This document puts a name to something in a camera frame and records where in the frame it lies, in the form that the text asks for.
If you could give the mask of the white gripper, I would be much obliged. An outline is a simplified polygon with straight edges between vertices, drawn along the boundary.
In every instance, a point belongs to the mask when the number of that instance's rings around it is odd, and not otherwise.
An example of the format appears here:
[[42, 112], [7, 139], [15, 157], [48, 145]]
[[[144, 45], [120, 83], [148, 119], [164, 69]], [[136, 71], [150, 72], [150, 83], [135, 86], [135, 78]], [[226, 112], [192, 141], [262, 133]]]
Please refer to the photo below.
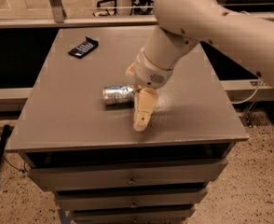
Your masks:
[[134, 63], [126, 70], [127, 77], [134, 77], [135, 82], [143, 88], [134, 95], [133, 128], [142, 132], [147, 128], [151, 115], [158, 102], [158, 93], [155, 89], [163, 87], [172, 76], [172, 70], [164, 70], [148, 61], [141, 48]]

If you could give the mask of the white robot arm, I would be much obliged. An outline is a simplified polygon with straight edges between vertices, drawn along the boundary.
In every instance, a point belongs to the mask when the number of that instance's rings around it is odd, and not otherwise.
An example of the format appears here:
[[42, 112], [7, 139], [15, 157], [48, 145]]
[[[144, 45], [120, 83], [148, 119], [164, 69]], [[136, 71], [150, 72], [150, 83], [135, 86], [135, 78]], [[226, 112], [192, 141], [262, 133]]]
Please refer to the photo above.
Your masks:
[[274, 21], [220, 6], [216, 0], [155, 0], [158, 26], [126, 74], [134, 77], [133, 128], [147, 128], [174, 66], [203, 41], [274, 88]]

